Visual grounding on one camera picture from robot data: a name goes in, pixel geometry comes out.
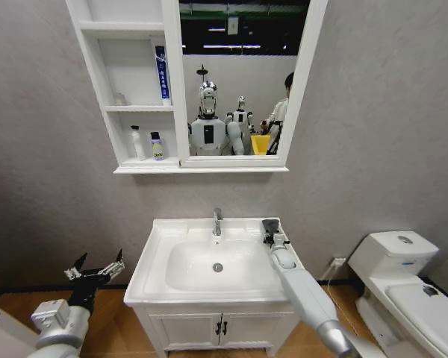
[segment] bathroom sink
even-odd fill
[[[169,256],[166,282],[184,291],[231,291],[272,288],[268,248],[245,240],[182,242]]]
[[[287,301],[262,220],[223,219],[220,236],[213,219],[154,220],[125,302]]]

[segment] power cord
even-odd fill
[[[337,273],[337,270],[340,268],[340,266],[330,266],[329,267],[333,272],[331,277],[329,278],[329,280],[327,281],[327,293],[329,294],[330,299],[332,300],[332,302],[334,303],[334,305],[338,308],[338,310],[340,311],[340,313],[342,314],[342,316],[345,318],[345,320],[347,322],[349,322],[350,327],[352,328],[353,332],[355,333],[356,336],[358,336],[357,330],[355,329],[355,327],[353,326],[352,322],[349,320],[349,318],[346,316],[345,312],[342,310],[342,308],[340,307],[340,305],[337,303],[337,301],[332,297],[332,293],[330,292],[330,282],[334,279],[335,274]]]

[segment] humanoid robot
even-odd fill
[[[251,146],[251,130],[252,120],[254,119],[254,115],[252,112],[247,112],[245,110],[246,107],[246,98],[241,96],[237,99],[237,109],[231,113],[227,113],[227,118],[225,122],[228,124],[230,122],[236,122],[239,124],[240,132],[242,133],[242,143],[244,145],[244,154],[249,155],[252,154],[252,146]]]
[[[244,155],[239,122],[232,120],[226,124],[221,121],[216,116],[216,106],[217,86],[211,81],[205,81],[199,88],[199,115],[190,125],[190,140],[196,147],[197,155],[222,155],[226,136],[233,153]]]

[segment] person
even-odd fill
[[[276,104],[274,111],[269,115],[269,118],[261,123],[262,134],[270,135],[269,144],[267,146],[267,155],[277,154],[292,82],[293,72],[285,78],[284,85],[286,97]]]

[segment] wall shelf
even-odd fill
[[[285,166],[220,167],[220,168],[184,168],[180,166],[119,166],[114,174],[204,174],[204,173],[285,173]]]
[[[66,4],[116,155],[115,172],[179,172],[175,108],[163,105],[155,59],[155,46],[167,44],[161,0],[66,0]],[[116,106],[117,93],[132,104]],[[134,125],[139,126],[146,156],[142,161],[132,142]],[[160,134],[162,161],[152,159],[151,132]]]
[[[107,112],[172,112],[172,106],[105,106]]]
[[[162,22],[81,21],[79,28],[83,34],[103,40],[148,40],[153,36],[164,36]]]

